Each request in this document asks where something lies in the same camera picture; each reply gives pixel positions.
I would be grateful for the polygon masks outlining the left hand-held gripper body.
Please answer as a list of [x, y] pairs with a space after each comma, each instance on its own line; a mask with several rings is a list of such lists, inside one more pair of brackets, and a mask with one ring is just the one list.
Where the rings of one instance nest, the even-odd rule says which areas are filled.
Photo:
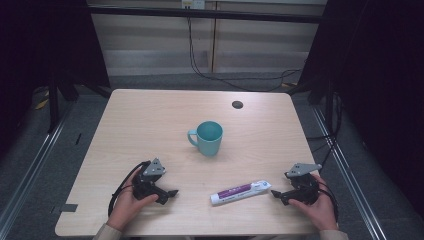
[[138, 172], [132, 179], [132, 186], [133, 196], [137, 200], [142, 200], [153, 194], [157, 196], [166, 194], [166, 191], [157, 187], [155, 184], [155, 182], [165, 174], [165, 168], [158, 158], [141, 162], [136, 168]]

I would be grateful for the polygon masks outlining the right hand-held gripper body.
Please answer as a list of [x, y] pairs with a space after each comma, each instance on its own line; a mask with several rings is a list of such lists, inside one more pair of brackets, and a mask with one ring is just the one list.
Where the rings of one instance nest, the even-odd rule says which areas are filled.
[[289, 198], [311, 205], [318, 199], [318, 181], [311, 175], [312, 171], [320, 170], [320, 164], [296, 163], [285, 176], [291, 181], [293, 190], [288, 191]]

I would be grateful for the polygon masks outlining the white purple toothpaste tube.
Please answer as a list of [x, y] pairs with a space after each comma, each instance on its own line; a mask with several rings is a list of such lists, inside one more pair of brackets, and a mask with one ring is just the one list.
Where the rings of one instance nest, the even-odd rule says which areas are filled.
[[268, 181], [260, 180], [245, 185], [240, 185], [227, 190], [220, 191], [210, 196], [213, 206], [223, 205], [230, 202], [242, 200], [252, 196], [265, 193], [271, 184]]

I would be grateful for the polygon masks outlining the teal mug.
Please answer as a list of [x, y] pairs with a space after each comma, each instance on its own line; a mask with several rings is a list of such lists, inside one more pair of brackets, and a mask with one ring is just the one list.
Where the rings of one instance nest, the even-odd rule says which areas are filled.
[[214, 121], [202, 122], [196, 129], [187, 132], [188, 141], [207, 157], [218, 153], [222, 137], [223, 128]]

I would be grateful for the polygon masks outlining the person's right hand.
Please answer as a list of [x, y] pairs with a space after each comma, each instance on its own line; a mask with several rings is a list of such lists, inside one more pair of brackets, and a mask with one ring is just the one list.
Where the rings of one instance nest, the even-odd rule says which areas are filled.
[[337, 220], [334, 214], [334, 204], [325, 181], [316, 174], [313, 177], [319, 183], [320, 191], [318, 199], [312, 205], [306, 205], [298, 200], [290, 199], [289, 204], [306, 215], [312, 224], [319, 230], [338, 230]]

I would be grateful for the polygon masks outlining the person's left hand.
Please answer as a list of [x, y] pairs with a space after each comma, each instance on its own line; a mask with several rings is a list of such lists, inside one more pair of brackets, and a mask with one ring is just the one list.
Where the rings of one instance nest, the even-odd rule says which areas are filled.
[[138, 215], [143, 207], [158, 199], [156, 194], [149, 195], [141, 200], [137, 200], [133, 196], [132, 179], [139, 171], [140, 169], [135, 170], [125, 182], [106, 222], [108, 226], [120, 232], [125, 230], [126, 225]]

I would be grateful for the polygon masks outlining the black metal stand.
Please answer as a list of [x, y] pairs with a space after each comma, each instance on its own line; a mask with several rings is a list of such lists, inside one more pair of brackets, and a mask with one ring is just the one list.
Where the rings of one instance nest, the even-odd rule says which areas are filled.
[[55, 70], [49, 77], [49, 109], [50, 126], [49, 133], [52, 133], [59, 123], [59, 95], [61, 93], [66, 101], [76, 101], [79, 97], [73, 76], [67, 69]]

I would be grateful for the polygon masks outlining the dark curtain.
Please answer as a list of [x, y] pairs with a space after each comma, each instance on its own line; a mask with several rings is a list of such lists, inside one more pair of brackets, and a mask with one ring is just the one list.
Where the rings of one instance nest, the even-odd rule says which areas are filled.
[[312, 102], [339, 94], [424, 218], [424, 0], [327, 0], [300, 83]]
[[0, 158], [13, 145], [38, 87], [108, 87], [87, 0], [0, 0]]

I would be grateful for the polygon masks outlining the yellow floor tape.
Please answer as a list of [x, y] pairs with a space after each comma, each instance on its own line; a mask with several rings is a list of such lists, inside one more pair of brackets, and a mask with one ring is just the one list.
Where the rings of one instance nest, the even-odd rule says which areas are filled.
[[35, 110], [41, 110], [46, 106], [46, 104], [49, 101], [49, 91], [48, 90], [41, 90], [35, 93], [35, 96], [37, 97]]

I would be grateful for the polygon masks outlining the black horizontal bar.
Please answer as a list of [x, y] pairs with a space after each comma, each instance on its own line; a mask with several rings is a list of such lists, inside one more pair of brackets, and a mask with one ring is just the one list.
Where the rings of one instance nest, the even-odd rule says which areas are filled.
[[325, 21], [321, 16], [312, 15], [287, 15], [274, 13], [253, 13], [221, 10], [196, 10], [174, 8], [141, 8], [119, 7], [112, 5], [89, 5], [88, 9], [94, 14], [155, 16], [155, 17], [185, 17], [204, 19], [248, 20], [268, 22], [290, 22], [319, 24]]

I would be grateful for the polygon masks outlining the metal floor rail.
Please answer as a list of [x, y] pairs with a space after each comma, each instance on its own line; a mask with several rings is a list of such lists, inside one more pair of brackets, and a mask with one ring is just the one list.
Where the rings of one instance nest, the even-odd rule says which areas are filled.
[[375, 215], [371, 205], [366, 199], [359, 183], [343, 153], [337, 140], [330, 137], [330, 131], [326, 127], [325, 117], [318, 107], [313, 107], [313, 113], [319, 125], [321, 132], [325, 135], [327, 144], [330, 146], [330, 152], [341, 172], [341, 175], [349, 189], [349, 192], [355, 202], [367, 229], [373, 240], [387, 240], [386, 234], [380, 224], [379, 219]]
[[73, 107], [74, 102], [68, 103], [65, 106], [63, 115], [58, 119], [56, 125], [47, 133], [42, 145], [32, 160], [31, 165], [19, 181], [19, 185], [17, 186], [4, 210], [0, 213], [0, 240], [5, 240], [9, 234], [9, 231], [12, 228], [13, 223], [19, 214], [19, 211], [21, 210], [32, 186], [34, 185], [36, 178], [41, 172], [41, 168], [45, 164], [45, 161], [54, 148], [57, 139], [62, 132], [64, 123]]

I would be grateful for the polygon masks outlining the white wall socket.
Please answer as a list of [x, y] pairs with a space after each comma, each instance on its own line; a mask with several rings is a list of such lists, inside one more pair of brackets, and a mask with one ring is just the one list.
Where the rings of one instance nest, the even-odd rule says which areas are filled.
[[183, 9], [204, 10], [205, 0], [181, 0]]

